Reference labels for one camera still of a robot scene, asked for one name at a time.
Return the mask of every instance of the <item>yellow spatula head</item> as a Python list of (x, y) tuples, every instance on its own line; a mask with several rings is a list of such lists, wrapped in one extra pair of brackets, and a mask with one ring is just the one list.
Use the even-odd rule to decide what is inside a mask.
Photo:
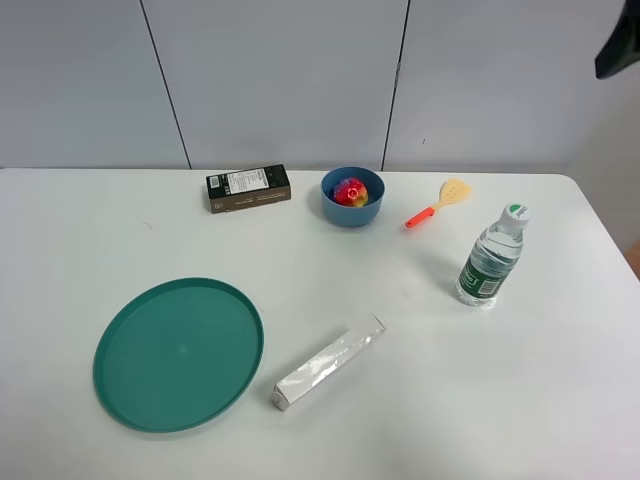
[(464, 200), (471, 193), (471, 187), (457, 178), (451, 178), (440, 189), (440, 204), (451, 205)]

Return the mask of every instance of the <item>orange handle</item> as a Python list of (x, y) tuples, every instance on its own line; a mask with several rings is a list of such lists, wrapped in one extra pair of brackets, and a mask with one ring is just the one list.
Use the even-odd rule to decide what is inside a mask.
[(436, 213), (436, 211), (433, 209), (433, 207), (425, 208), (423, 211), (421, 211), (418, 215), (413, 217), (404, 225), (407, 228), (413, 228), (416, 225), (418, 225), (420, 222), (422, 222), (425, 218), (433, 217), (434, 213)]

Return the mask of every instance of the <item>bottle label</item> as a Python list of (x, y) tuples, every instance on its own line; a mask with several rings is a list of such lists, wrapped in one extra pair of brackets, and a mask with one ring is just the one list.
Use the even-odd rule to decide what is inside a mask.
[(497, 295), (506, 278), (506, 276), (490, 277), (485, 275), (471, 264), (471, 258), (469, 258), (460, 273), (459, 282), (462, 289), (472, 297), (492, 298)]

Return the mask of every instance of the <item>blue bowl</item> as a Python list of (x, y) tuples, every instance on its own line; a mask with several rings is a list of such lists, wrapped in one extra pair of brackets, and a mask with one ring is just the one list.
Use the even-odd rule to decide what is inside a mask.
[[(342, 180), (357, 178), (369, 193), (369, 201), (364, 207), (344, 207), (332, 200), (333, 188)], [(331, 170), (322, 179), (322, 209), (334, 225), (339, 227), (361, 227), (366, 225), (380, 211), (384, 196), (384, 182), (371, 170), (361, 167), (341, 167)]]

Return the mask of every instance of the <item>spatula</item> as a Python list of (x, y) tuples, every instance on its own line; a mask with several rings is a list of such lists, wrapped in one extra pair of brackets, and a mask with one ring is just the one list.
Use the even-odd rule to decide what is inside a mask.
[(445, 182), (440, 188), (440, 201), (429, 208), (424, 209), (418, 215), (413, 217), (405, 226), (413, 228), (422, 222), (425, 218), (432, 217), (435, 213), (445, 205), (452, 205), (461, 202), (469, 196), (471, 187), (457, 178), (451, 178)]

